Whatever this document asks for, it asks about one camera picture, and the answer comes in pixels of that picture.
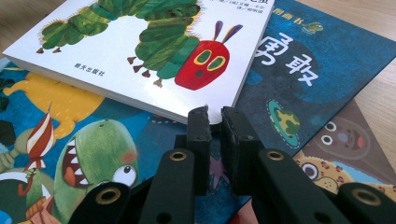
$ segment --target table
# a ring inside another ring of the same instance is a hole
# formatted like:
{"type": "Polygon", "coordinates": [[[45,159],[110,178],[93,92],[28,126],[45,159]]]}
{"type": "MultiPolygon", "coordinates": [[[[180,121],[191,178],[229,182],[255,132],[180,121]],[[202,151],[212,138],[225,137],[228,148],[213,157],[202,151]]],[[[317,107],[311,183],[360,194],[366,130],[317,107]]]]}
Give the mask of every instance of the table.
{"type": "MultiPolygon", "coordinates": [[[[1,52],[64,0],[1,0],[1,52]]],[[[394,0],[299,0],[344,21],[396,41],[394,0]]],[[[380,146],[396,171],[396,60],[355,98],[380,146]]]]}

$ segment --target planet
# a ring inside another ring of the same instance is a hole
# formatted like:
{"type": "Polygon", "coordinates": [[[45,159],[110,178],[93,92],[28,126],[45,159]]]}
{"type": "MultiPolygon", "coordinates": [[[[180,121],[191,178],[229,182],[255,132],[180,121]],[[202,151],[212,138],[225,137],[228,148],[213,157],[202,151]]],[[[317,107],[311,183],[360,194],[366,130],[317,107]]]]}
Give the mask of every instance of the planet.
{"type": "Polygon", "coordinates": [[[292,147],[300,145],[297,132],[300,130],[298,117],[289,110],[283,109],[275,100],[268,101],[268,112],[272,127],[292,147]]]}

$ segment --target book cover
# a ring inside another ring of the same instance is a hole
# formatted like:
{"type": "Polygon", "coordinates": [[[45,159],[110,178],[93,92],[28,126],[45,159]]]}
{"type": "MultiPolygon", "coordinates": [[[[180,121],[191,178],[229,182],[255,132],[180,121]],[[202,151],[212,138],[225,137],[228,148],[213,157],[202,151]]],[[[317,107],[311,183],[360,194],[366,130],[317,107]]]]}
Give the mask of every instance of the book cover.
{"type": "Polygon", "coordinates": [[[294,156],[396,56],[396,42],[276,1],[236,103],[266,147],[294,156]]]}
{"type": "MultiPolygon", "coordinates": [[[[396,174],[354,100],[294,160],[317,186],[332,193],[337,193],[344,183],[360,182],[396,202],[396,174]]],[[[229,224],[243,223],[258,223],[251,201],[229,221],[229,224]]]]}
{"type": "Polygon", "coordinates": [[[4,51],[19,67],[179,122],[233,106],[273,0],[72,0],[4,51]]]}
{"type": "MultiPolygon", "coordinates": [[[[185,124],[1,59],[0,223],[67,223],[97,185],[133,188],[154,176],[163,153],[186,133],[185,124]]],[[[212,145],[195,223],[225,223],[248,200],[231,194],[218,136],[212,145]]]]}

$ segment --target caterpillar body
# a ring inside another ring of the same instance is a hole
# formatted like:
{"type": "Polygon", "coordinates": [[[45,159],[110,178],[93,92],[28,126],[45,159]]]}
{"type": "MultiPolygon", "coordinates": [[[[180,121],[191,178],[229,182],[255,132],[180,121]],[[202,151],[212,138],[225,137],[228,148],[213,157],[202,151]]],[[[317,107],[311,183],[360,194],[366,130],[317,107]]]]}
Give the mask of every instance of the caterpillar body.
{"type": "MultiPolygon", "coordinates": [[[[224,43],[242,28],[235,25],[218,42],[222,28],[222,21],[218,21],[213,40],[201,41],[187,33],[200,11],[196,0],[98,0],[67,21],[44,27],[42,48],[37,53],[54,48],[53,52],[61,52],[60,47],[102,33],[119,17],[135,16],[147,21],[148,27],[139,35],[140,42],[134,50],[143,64],[135,65],[134,71],[146,68],[144,77],[150,77],[149,70],[157,71],[159,79],[154,84],[159,87],[163,86],[163,79],[175,78],[178,86],[199,90],[225,71],[230,53],[224,43]]],[[[136,57],[127,61],[133,64],[136,57]]]]}

